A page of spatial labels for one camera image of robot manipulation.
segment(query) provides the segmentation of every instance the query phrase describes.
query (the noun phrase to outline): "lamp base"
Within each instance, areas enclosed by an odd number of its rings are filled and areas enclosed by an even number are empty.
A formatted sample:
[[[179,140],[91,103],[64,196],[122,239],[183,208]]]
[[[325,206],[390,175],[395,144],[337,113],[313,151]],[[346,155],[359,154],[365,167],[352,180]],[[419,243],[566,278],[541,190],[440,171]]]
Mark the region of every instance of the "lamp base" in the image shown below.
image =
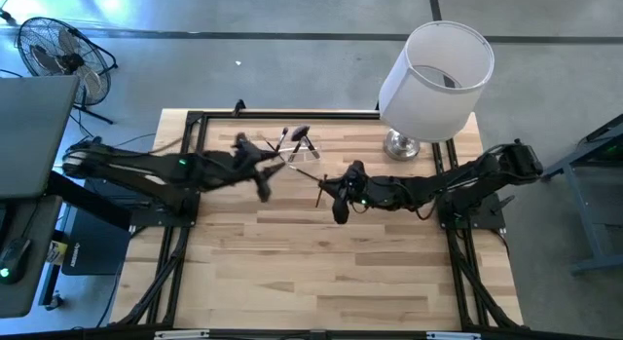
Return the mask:
[[[383,143],[383,150],[393,160],[411,161],[420,152],[420,143],[395,130],[389,130]]]

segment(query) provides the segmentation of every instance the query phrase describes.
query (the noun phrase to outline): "electric fan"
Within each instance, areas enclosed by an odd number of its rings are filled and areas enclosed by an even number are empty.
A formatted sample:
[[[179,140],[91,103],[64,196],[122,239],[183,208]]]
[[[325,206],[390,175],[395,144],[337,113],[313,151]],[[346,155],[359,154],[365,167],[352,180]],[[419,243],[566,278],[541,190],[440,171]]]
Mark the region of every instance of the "electric fan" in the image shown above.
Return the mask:
[[[75,102],[82,108],[98,104],[108,95],[109,71],[118,67],[115,57],[73,26],[57,19],[29,19],[19,28],[17,46],[33,76],[79,76]],[[100,51],[112,58],[112,66]]]

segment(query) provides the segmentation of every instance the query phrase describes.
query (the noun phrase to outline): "wooden tabletop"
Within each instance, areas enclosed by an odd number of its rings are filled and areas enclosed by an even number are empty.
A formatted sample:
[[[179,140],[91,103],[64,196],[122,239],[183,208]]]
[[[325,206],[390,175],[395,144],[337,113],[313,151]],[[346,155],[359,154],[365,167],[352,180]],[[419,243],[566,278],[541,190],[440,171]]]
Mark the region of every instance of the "wooden tabletop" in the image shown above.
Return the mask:
[[[182,135],[187,111],[163,111],[154,147]],[[264,147],[263,137],[275,144],[284,126],[301,124],[311,126],[311,139],[321,148],[319,161],[298,165],[314,175],[340,175],[353,160],[363,161],[370,175],[435,174],[430,144],[413,162],[390,160],[382,149],[387,126],[380,121],[212,120],[205,148],[229,151],[238,132]],[[473,114],[455,143],[460,163],[481,154]],[[436,215],[419,221],[407,210],[351,211],[339,226],[328,195],[314,207],[312,180],[284,169],[270,184],[273,194],[265,204],[251,182],[202,194],[175,327],[459,329],[446,237]],[[130,242],[111,321],[125,316],[154,278],[162,234],[162,228],[147,228]],[[521,323],[504,245],[489,231],[475,231],[474,241],[483,283]],[[475,320],[473,297],[468,301]]]

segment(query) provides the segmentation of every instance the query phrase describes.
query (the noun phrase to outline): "wooden table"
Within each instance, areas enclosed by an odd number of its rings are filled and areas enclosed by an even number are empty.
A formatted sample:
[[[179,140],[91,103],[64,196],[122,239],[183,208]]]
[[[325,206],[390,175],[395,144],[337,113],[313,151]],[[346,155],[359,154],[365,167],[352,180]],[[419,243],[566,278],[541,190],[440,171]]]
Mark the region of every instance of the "wooden table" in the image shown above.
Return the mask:
[[[187,111],[163,111],[155,147],[181,136]],[[321,161],[299,166],[314,175],[342,174],[353,160],[363,161],[370,175],[435,174],[430,144],[422,145],[414,162],[390,160],[382,150],[387,126],[380,121],[212,120],[205,148],[229,150],[238,132],[266,146],[262,136],[275,143],[284,126],[292,130],[300,124],[311,125],[310,135],[321,147]],[[473,114],[455,143],[460,163],[481,154]],[[349,222],[339,226],[331,198],[324,194],[314,208],[318,189],[301,174],[284,169],[271,187],[265,204],[251,182],[202,194],[175,327],[460,329],[446,236],[435,215],[419,221],[407,210],[351,211]],[[130,242],[111,321],[125,316],[152,281],[162,234],[162,228],[148,228]],[[521,323],[501,240],[475,231],[474,241],[483,283]]]

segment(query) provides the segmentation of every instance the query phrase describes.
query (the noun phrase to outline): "computer mouse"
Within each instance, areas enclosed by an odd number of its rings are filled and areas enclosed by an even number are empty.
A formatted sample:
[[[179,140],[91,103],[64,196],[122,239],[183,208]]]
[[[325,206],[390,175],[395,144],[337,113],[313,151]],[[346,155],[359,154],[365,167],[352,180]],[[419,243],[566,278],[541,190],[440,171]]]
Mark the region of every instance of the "computer mouse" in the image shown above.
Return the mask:
[[[0,254],[0,283],[17,283],[26,271],[26,260],[30,252],[31,241],[27,238],[15,238]]]

